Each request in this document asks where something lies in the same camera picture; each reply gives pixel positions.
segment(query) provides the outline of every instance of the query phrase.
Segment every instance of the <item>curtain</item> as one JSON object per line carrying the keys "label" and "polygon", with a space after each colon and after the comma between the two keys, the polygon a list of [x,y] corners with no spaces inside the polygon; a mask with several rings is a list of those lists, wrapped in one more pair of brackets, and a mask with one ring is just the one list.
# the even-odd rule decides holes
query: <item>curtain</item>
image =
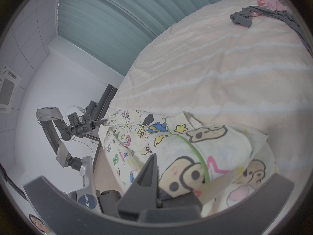
{"label": "curtain", "polygon": [[221,0],[59,0],[59,36],[125,76],[173,23]]}

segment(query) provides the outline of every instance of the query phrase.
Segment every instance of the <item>folded garment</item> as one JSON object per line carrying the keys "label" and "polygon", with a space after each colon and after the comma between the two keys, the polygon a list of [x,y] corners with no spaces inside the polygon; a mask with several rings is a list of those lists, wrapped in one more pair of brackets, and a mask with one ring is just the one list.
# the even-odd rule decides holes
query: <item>folded garment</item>
{"label": "folded garment", "polygon": [[281,20],[285,24],[287,24],[290,28],[292,28],[298,34],[303,45],[313,57],[311,47],[309,46],[299,23],[297,23],[297,21],[295,20],[295,17],[289,12],[284,13],[284,12],[279,12],[279,11],[272,11],[272,10],[269,10],[260,6],[249,6],[247,8],[242,8],[242,11],[238,11],[238,12],[235,12],[234,14],[231,14],[230,19],[235,24],[240,24],[244,27],[250,27],[252,25],[252,19],[250,18],[250,15],[254,12],[258,15]]}
{"label": "folded garment", "polygon": [[278,0],[258,0],[257,1],[258,6],[262,6],[264,8],[267,8],[269,10],[273,11],[279,11],[279,12],[290,12],[289,8],[287,6],[282,5],[282,3]]}
{"label": "folded garment", "polygon": [[[242,126],[203,126],[185,112],[167,117],[118,111],[103,125],[108,127],[106,151],[126,188],[149,155],[156,153],[161,200],[191,191],[200,197],[209,183],[218,179],[211,191],[216,196],[247,168],[268,138]],[[210,198],[207,192],[202,197]]]}

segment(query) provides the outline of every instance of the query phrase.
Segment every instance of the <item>wooden floor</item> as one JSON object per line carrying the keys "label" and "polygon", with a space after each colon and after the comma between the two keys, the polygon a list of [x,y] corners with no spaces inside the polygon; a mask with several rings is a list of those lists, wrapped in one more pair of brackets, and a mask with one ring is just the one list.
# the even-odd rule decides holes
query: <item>wooden floor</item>
{"label": "wooden floor", "polygon": [[100,192],[103,192],[105,190],[121,191],[121,188],[116,181],[109,162],[103,152],[102,146],[100,148],[94,170],[94,180],[96,190],[99,190]]}

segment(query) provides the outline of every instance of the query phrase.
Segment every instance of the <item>black frame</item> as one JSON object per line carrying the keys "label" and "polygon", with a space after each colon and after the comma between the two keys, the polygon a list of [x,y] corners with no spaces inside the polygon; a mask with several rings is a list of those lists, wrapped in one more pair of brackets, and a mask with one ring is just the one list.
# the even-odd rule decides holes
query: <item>black frame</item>
{"label": "black frame", "polygon": [[[7,25],[11,25],[13,18],[15,18],[18,12],[23,8],[28,0],[0,0],[0,30],[2,33],[6,33],[9,29]],[[313,0],[290,0],[293,5],[300,12],[303,21],[306,23],[309,32],[313,35]],[[30,224],[26,220],[25,216],[22,214],[19,207],[16,205],[10,194],[8,193],[6,186],[0,178],[0,214],[6,214],[9,217],[11,226],[1,227],[0,233],[5,232],[5,234],[10,234],[14,227],[16,228],[15,232],[12,234],[31,234],[32,231],[35,234],[40,234],[39,231],[30,229]],[[297,199],[295,205],[289,211],[289,213],[284,217],[284,219],[275,227],[272,231],[272,234],[277,234],[281,231],[281,234],[295,233],[294,229],[300,228],[303,223],[300,218],[307,217],[311,215],[313,217],[313,172],[306,183],[301,195]]]}

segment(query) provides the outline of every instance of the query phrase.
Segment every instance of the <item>bed sheet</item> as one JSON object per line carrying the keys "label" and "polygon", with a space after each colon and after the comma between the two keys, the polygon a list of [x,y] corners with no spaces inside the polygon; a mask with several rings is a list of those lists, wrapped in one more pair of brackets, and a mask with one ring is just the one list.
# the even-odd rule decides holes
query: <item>bed sheet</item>
{"label": "bed sheet", "polygon": [[106,115],[186,111],[202,124],[258,129],[280,172],[299,182],[292,171],[313,163],[313,59],[282,21],[234,25],[229,15],[250,5],[223,0],[172,25],[139,54]]}

